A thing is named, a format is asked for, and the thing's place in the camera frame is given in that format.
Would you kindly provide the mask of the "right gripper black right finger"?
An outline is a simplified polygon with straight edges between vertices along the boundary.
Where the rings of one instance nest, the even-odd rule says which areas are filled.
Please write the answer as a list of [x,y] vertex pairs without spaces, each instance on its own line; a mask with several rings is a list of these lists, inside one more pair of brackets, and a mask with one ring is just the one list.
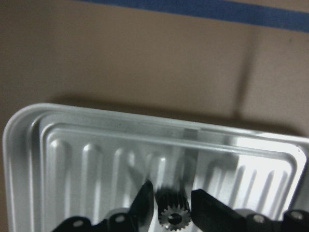
[[244,231],[244,217],[202,189],[191,191],[191,219],[203,232]]

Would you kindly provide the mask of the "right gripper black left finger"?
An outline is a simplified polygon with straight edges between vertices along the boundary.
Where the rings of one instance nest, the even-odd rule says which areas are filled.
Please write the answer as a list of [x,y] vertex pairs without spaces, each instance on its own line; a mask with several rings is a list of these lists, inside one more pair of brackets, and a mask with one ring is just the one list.
[[148,232],[154,215],[154,188],[147,180],[135,197],[129,214],[133,217],[139,232]]

